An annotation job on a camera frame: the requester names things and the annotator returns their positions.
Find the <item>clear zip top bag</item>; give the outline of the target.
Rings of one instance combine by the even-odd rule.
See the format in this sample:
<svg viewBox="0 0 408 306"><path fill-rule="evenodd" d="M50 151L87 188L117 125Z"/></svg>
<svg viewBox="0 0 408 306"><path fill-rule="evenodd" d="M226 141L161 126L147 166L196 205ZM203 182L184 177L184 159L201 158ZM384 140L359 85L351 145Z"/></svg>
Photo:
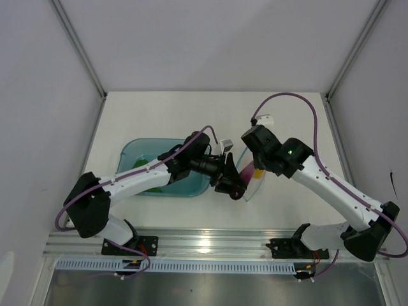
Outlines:
<svg viewBox="0 0 408 306"><path fill-rule="evenodd" d="M252 152L246 147L246 148L242 151L240 157L238 158L238 161L237 161L237 163L236 163L236 167L240 170L240 169L242 169L247 163L249 163L250 161L253 161ZM255 194L259 191L259 188L262 186L262 183L263 183L264 179L265 179L265 174L264 174L263 178L262 178L262 179L259 179L259 180L252 178L252 181L251 181L251 187L252 187L252 188L251 188L251 189L252 189L252 191L253 191L253 195L252 195L252 197L250 198L249 201L251 201L251 199L252 199L252 198L255 196Z"/></svg>

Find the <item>yellow toy orange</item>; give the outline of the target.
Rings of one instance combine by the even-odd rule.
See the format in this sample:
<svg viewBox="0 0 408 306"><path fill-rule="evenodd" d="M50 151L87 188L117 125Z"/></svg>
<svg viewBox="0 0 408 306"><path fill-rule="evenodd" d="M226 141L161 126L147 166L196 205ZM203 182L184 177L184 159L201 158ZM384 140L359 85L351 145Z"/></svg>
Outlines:
<svg viewBox="0 0 408 306"><path fill-rule="evenodd" d="M259 179L262 179L262 178L263 178L264 174L265 174L265 171L264 171L264 170L258 170L258 169L256 169L256 170L254 171L252 177L253 177L253 179L259 180Z"/></svg>

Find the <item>green toy bell pepper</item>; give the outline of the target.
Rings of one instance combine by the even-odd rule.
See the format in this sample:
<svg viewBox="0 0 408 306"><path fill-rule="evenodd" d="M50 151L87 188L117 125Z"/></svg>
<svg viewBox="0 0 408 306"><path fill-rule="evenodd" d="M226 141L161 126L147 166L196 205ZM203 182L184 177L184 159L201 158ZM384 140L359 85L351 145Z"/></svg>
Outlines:
<svg viewBox="0 0 408 306"><path fill-rule="evenodd" d="M148 163L149 163L148 160L146 160L146 159L144 159L144 158L139 158L139 159L137 159L137 160L135 161L135 163L134 163L132 169L139 168L139 167L144 166L144 165L146 165L146 164L148 164Z"/></svg>

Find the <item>purple toy eggplant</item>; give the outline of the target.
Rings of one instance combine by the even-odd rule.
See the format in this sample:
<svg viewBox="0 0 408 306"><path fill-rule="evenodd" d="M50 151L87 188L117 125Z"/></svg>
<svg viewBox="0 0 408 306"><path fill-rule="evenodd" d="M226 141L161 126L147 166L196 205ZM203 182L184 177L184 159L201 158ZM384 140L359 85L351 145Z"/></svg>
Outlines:
<svg viewBox="0 0 408 306"><path fill-rule="evenodd" d="M233 181L231 191L229 192L232 200L250 200L253 195L251 181L255 170L253 161L250 161L241 169L238 173L238 178Z"/></svg>

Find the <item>small green toy chili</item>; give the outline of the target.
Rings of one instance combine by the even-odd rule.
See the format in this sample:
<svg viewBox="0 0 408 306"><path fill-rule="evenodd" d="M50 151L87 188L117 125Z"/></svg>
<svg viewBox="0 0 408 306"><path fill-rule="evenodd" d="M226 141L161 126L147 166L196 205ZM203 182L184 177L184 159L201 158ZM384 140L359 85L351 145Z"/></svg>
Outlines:
<svg viewBox="0 0 408 306"><path fill-rule="evenodd" d="M148 189L148 190L146 190L146 193L162 193L163 191L160 189L160 188L158 188L158 187L155 187L155 188L151 188L151 189Z"/></svg>

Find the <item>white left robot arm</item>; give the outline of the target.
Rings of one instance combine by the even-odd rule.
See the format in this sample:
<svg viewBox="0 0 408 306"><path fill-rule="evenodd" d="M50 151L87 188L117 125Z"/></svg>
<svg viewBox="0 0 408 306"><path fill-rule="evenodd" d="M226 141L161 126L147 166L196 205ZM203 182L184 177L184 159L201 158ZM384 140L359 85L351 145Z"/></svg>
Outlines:
<svg viewBox="0 0 408 306"><path fill-rule="evenodd" d="M191 172L209 179L215 192L240 199L248 183L238 172L232 153L209 154L210 138L195 131L182 144L135 169L107 178L84 173L66 198L63 208L81 238L101 237L125 255L138 248L139 235L132 224L110 214L112 205L148 189L186 179Z"/></svg>

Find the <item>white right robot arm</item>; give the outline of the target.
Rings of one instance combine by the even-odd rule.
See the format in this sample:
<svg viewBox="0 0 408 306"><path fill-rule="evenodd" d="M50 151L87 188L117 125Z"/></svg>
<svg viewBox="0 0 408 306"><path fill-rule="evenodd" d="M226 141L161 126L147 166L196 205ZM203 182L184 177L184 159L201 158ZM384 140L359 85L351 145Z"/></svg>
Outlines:
<svg viewBox="0 0 408 306"><path fill-rule="evenodd" d="M369 198L318 162L317 154L296 138L284 143L264 125L246 131L242 141L252 152L257 169L284 175L303 185L333 207L345 222L324 226L301 225L291 238L298 257L312 251L345 249L360 260L371 262L379 253L400 209L392 201Z"/></svg>

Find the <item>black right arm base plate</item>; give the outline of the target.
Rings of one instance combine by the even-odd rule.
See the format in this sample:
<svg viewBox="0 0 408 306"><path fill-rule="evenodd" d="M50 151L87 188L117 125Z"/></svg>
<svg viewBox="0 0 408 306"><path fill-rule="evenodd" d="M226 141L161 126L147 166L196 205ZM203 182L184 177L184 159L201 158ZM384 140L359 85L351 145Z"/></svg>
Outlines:
<svg viewBox="0 0 408 306"><path fill-rule="evenodd" d="M270 250L273 259L329 259L330 257L328 250L312 251L291 238L271 238L265 247Z"/></svg>

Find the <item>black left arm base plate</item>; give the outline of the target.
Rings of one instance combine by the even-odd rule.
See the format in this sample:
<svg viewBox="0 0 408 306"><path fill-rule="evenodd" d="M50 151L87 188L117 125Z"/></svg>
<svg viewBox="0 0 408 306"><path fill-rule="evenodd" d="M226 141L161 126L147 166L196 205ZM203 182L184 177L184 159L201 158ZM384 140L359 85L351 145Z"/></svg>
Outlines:
<svg viewBox="0 0 408 306"><path fill-rule="evenodd" d="M157 236L140 236L138 241L134 238L124 245L128 249L133 249L142 252L147 256L156 256L159 245L159 237ZM103 240L101 254L105 256L136 256L134 252L130 252L114 246L108 240Z"/></svg>

